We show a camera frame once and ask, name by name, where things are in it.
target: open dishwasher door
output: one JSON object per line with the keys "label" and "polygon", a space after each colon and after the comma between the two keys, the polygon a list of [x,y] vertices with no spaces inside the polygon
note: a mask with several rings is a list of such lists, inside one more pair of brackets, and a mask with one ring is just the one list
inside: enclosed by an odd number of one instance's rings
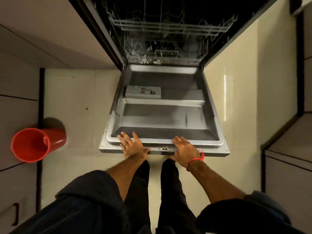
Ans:
{"label": "open dishwasher door", "polygon": [[100,151],[134,131],[151,154],[174,154],[176,135],[230,153],[203,69],[275,0],[69,1],[121,70]]}

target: tiled floor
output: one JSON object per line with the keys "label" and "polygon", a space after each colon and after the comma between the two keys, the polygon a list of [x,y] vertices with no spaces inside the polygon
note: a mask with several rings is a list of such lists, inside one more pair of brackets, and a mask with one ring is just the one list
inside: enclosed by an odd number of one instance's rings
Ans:
{"label": "tiled floor", "polygon": [[[206,68],[205,75],[231,154],[206,157],[224,178],[250,193],[260,189],[260,145],[296,113],[295,21],[287,0],[278,0]],[[119,71],[46,70],[45,117],[61,120],[66,145],[43,160],[42,207],[75,177],[105,170],[123,159],[98,150]],[[154,232],[160,206],[163,156],[149,156],[150,218]],[[195,215],[209,204],[201,186],[178,166],[187,203]]]}

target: leg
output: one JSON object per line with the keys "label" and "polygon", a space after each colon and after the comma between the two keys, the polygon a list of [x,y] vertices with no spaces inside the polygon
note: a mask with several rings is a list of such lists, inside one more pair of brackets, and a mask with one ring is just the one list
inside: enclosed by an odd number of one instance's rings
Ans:
{"label": "leg", "polygon": [[196,217],[186,204],[179,172],[172,159],[164,161],[161,175],[161,205],[156,233],[170,226],[176,234],[200,233]]}
{"label": "leg", "polygon": [[144,225],[150,229],[148,185],[149,163],[144,161],[135,172],[124,201],[131,233],[138,233]]}

